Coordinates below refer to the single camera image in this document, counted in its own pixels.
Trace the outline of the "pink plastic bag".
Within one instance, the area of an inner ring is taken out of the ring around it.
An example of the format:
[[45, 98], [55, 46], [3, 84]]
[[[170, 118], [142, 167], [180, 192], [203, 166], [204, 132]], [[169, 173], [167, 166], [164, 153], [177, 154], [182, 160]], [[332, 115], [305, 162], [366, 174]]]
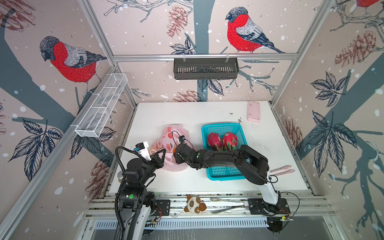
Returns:
[[162, 170], [181, 172], [189, 167], [186, 163], [177, 164], [174, 157], [176, 145], [180, 143], [179, 136], [184, 136], [187, 140], [190, 140], [189, 132], [182, 125], [170, 125], [162, 131], [161, 137], [150, 147], [150, 155], [162, 149], [166, 150]]

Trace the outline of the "red dragon fruit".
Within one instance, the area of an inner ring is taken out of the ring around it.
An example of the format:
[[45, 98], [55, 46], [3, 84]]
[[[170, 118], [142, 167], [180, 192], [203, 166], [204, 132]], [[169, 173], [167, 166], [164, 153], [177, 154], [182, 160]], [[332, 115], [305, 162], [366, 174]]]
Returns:
[[222, 140], [217, 133], [210, 133], [208, 135], [208, 145], [214, 150], [214, 151], [222, 151], [223, 144]]

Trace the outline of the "teal plastic basket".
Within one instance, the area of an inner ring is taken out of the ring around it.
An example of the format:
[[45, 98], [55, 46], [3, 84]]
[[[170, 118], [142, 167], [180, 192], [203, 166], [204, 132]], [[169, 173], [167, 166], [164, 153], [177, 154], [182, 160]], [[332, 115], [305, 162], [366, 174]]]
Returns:
[[[220, 138], [224, 137], [226, 133], [231, 132], [237, 138], [237, 148], [241, 145], [247, 145], [247, 140], [242, 129], [242, 126], [237, 123], [221, 123], [210, 124], [202, 127], [202, 138], [204, 149], [213, 151], [214, 149], [208, 143], [208, 136], [210, 133], [216, 133]], [[207, 169], [207, 177], [211, 181], [234, 181], [245, 180], [246, 178], [241, 174], [237, 168], [231, 167], [212, 167]]]

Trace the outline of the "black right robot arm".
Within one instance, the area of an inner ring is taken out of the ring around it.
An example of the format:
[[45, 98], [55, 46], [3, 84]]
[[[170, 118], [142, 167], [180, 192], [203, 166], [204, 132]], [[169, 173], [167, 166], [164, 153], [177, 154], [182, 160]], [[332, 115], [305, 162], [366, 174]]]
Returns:
[[247, 145], [226, 152], [195, 151], [187, 144], [179, 144], [174, 152], [177, 164], [186, 163], [196, 170], [212, 167], [237, 168], [252, 184], [258, 185], [266, 214], [281, 209], [281, 194], [269, 179], [268, 159]]

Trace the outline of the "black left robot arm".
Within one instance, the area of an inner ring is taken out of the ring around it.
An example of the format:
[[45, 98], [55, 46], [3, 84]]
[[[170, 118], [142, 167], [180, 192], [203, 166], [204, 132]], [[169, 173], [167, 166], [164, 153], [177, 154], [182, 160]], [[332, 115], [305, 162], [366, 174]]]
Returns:
[[[124, 167], [119, 151], [135, 155]], [[154, 192], [149, 192], [148, 180], [153, 181], [155, 171], [164, 166], [166, 149], [155, 152], [146, 160], [139, 152], [118, 146], [115, 155], [122, 169], [122, 181], [116, 193], [114, 210], [118, 221], [115, 240], [140, 240], [143, 237], [147, 219], [156, 209]]]

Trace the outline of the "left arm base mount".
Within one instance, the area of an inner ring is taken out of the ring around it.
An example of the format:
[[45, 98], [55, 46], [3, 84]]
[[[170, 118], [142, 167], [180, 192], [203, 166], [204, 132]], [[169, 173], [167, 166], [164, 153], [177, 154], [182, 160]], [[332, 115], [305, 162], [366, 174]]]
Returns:
[[150, 214], [151, 217], [169, 216], [170, 214], [170, 200], [156, 200], [155, 210]]

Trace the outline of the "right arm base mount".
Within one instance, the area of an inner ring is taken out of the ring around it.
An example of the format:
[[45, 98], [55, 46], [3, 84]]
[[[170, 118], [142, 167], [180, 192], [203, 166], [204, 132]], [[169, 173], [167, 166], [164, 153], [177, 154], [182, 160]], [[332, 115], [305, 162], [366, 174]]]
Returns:
[[248, 204], [251, 215], [273, 217], [291, 214], [286, 199], [279, 199], [277, 205], [265, 203], [263, 199], [248, 199]]

